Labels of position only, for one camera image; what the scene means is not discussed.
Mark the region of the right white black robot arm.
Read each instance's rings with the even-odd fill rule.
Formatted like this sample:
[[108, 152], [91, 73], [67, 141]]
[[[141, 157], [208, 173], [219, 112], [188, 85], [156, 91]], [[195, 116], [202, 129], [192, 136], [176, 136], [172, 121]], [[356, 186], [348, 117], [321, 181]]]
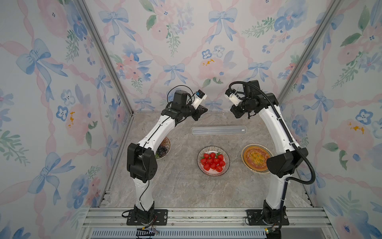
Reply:
[[225, 96], [233, 104], [230, 110], [237, 119], [244, 114], [248, 118], [260, 116], [274, 142], [276, 155], [266, 161], [272, 174], [270, 188], [258, 221], [281, 228], [287, 219], [285, 199], [289, 182], [311, 185], [316, 180], [314, 168], [307, 159], [308, 151], [292, 136], [274, 94], [262, 91], [257, 80], [234, 81]]

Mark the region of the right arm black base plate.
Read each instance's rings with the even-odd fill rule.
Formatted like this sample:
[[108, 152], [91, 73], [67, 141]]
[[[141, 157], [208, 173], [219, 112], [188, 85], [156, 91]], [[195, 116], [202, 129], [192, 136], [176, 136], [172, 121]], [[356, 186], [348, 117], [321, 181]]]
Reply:
[[250, 226], [278, 226], [282, 221], [283, 226], [289, 225], [286, 207], [283, 208], [283, 215], [280, 210], [271, 210], [263, 212], [262, 209], [248, 209], [245, 211], [247, 216], [247, 224]]

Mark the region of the plate of red strawberries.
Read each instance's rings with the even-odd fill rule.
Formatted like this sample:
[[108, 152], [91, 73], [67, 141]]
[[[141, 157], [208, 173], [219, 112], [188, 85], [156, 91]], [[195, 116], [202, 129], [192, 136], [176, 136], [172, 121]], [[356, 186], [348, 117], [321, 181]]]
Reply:
[[208, 176], [222, 176], [230, 167], [230, 158], [222, 148], [208, 146], [199, 152], [197, 164], [201, 172]]

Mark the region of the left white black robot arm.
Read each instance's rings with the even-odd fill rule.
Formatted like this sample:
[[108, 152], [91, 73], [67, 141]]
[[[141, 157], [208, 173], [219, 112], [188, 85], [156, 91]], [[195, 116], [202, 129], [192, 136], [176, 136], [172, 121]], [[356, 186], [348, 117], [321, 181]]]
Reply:
[[187, 91], [177, 90], [173, 100], [166, 105], [149, 133], [138, 143], [131, 143], [128, 146], [127, 171], [135, 185], [136, 202], [133, 209], [122, 213], [127, 219], [127, 225], [150, 226], [157, 219], [152, 196], [152, 180], [158, 170], [156, 152], [168, 133], [179, 123], [188, 117], [197, 121], [208, 111], [201, 105], [206, 98], [207, 95], [202, 90], [192, 95]]

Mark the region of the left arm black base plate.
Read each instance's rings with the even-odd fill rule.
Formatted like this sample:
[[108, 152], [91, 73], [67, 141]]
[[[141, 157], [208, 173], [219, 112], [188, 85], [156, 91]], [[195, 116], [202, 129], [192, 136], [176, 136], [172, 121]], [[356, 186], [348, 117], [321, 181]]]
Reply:
[[145, 212], [134, 208], [129, 210], [126, 216], [128, 226], [166, 226], [167, 221], [168, 210], [166, 209], [153, 209]]

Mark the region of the cream plastic wrap dispenser box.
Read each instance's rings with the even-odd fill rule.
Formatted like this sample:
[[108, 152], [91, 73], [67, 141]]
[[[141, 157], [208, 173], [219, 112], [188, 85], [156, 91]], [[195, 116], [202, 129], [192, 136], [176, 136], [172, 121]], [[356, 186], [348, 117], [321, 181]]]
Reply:
[[191, 129], [191, 134], [193, 136], [246, 134], [246, 132], [247, 132], [247, 128], [244, 125], [201, 126], [201, 127], [192, 127]]

